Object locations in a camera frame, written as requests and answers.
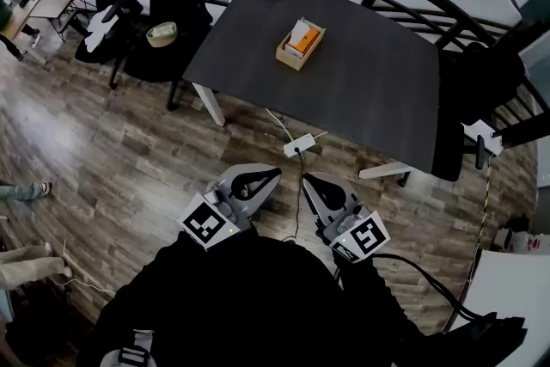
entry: power strip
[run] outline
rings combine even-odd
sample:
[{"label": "power strip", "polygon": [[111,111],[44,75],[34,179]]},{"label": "power strip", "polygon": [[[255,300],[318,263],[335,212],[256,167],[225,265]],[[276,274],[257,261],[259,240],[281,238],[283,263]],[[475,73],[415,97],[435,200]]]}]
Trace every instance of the power strip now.
[{"label": "power strip", "polygon": [[288,157],[293,157],[296,155],[296,148],[300,150],[300,153],[303,151],[309,149],[310,147],[313,147],[315,145],[315,140],[313,138],[313,135],[311,133],[308,133],[307,135],[303,135],[302,137],[299,137],[298,139],[295,139],[291,143],[286,144],[283,147],[284,153]]}]

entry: sneaker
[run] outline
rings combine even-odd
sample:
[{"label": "sneaker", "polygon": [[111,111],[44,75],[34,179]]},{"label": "sneaker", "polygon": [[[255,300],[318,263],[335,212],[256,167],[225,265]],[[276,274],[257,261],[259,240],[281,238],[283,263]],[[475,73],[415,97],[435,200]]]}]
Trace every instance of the sneaker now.
[{"label": "sneaker", "polygon": [[42,197],[47,196],[52,192],[52,184],[50,182],[42,182],[40,184],[40,188],[42,189]]}]

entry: desk leg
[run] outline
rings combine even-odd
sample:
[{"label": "desk leg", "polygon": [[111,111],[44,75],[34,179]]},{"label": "desk leg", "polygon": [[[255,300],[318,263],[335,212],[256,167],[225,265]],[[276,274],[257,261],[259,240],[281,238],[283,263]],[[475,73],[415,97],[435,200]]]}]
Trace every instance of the desk leg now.
[{"label": "desk leg", "polygon": [[38,61],[43,66],[47,63],[46,59],[38,54],[32,46],[28,45],[27,43],[21,43],[21,46],[26,52],[28,52],[36,61]]},{"label": "desk leg", "polygon": [[217,104],[217,100],[214,96],[214,93],[212,92],[212,89],[205,88],[204,86],[201,86],[197,83],[193,83],[192,85],[195,87],[195,90],[197,90],[200,99],[205,104],[206,110],[208,110],[211,117],[214,119],[214,122],[220,127],[224,127],[225,118],[223,117],[220,105]]},{"label": "desk leg", "polygon": [[409,173],[413,170],[413,167],[410,167],[403,162],[392,162],[390,164],[384,164],[378,167],[361,170],[359,172],[359,179],[382,178],[383,176],[391,176],[392,174]]}]

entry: person's leg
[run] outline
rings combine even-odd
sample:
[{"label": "person's leg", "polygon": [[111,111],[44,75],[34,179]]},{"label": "person's leg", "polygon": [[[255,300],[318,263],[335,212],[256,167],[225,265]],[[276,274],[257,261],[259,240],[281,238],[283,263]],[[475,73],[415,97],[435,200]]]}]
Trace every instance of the person's leg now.
[{"label": "person's leg", "polygon": [[47,256],[48,252],[46,247],[34,246],[18,248],[0,253],[0,264],[16,263],[18,261],[39,259]]},{"label": "person's leg", "polygon": [[19,49],[17,49],[17,46],[14,45],[7,37],[4,37],[0,34],[0,41],[2,41],[6,45],[6,49],[11,55],[13,55],[15,58],[21,57],[21,52],[19,51]]},{"label": "person's leg", "polygon": [[28,25],[25,25],[23,27],[23,29],[21,30],[22,33],[26,34],[26,35],[30,35],[31,37],[34,37],[38,34],[40,34],[40,30],[39,29],[34,29],[34,28],[31,28],[29,27]]},{"label": "person's leg", "polygon": [[31,184],[28,187],[0,186],[0,200],[34,200],[44,196],[43,184]]},{"label": "person's leg", "polygon": [[0,288],[15,289],[24,283],[40,280],[55,274],[63,274],[65,268],[61,257],[42,257],[0,265]]}]

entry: wooden tissue box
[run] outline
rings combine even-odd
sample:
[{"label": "wooden tissue box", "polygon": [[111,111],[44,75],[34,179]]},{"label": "wooden tissue box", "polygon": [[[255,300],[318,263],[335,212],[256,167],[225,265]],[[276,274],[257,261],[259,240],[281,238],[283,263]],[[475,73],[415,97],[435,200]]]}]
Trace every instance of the wooden tissue box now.
[{"label": "wooden tissue box", "polygon": [[287,51],[284,50],[284,45],[289,41],[290,35],[292,34],[292,29],[288,34],[286,34],[286,37],[284,37],[283,41],[279,43],[277,46],[277,51],[275,52],[275,58],[283,62],[284,64],[289,65],[292,69],[300,70],[302,66],[305,64],[306,61],[308,61],[309,56],[313,53],[317,45],[323,40],[323,37],[325,36],[325,28],[320,28],[311,21],[305,20],[303,17],[301,19],[304,23],[309,25],[310,28],[317,29],[319,31],[319,35],[317,36],[317,39],[313,42],[313,45],[309,48],[309,51],[306,52],[306,55],[300,59],[292,54],[289,54]]}]

